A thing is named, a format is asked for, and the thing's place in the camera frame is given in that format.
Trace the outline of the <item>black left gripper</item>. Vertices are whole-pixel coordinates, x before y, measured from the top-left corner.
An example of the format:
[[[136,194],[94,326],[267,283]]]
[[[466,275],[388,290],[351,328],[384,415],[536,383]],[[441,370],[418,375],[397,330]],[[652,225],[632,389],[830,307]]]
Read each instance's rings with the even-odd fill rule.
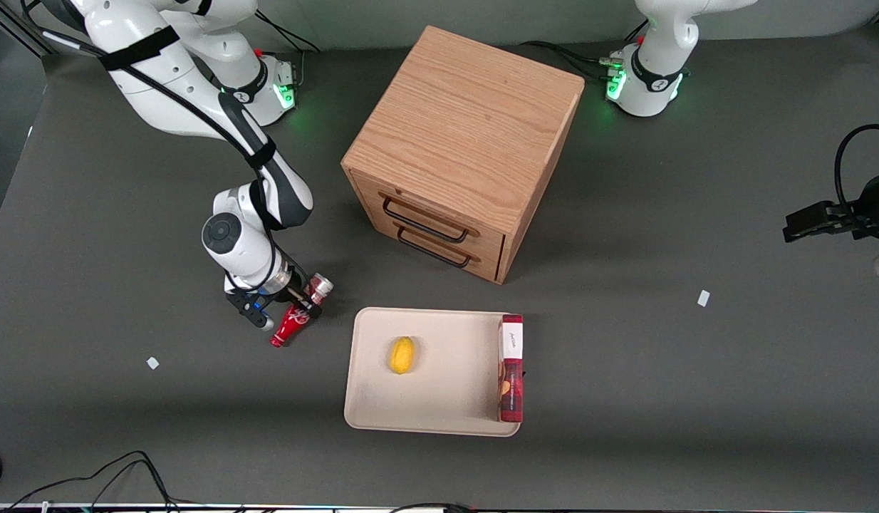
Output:
[[[854,240],[872,237],[879,239],[879,175],[864,185],[859,198],[847,201],[841,185],[841,170],[836,169],[836,194],[839,205],[820,201],[786,217],[782,230],[785,243],[796,242],[819,234],[850,233]]]

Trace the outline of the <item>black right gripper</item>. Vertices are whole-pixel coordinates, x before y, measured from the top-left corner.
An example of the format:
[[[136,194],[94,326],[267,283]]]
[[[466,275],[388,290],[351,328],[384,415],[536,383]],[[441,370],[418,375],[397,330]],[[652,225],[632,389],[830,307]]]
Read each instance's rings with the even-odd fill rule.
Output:
[[[281,269],[267,281],[267,301],[290,303],[284,318],[318,318],[323,295],[316,288],[306,288],[308,283],[309,276],[302,269]]]

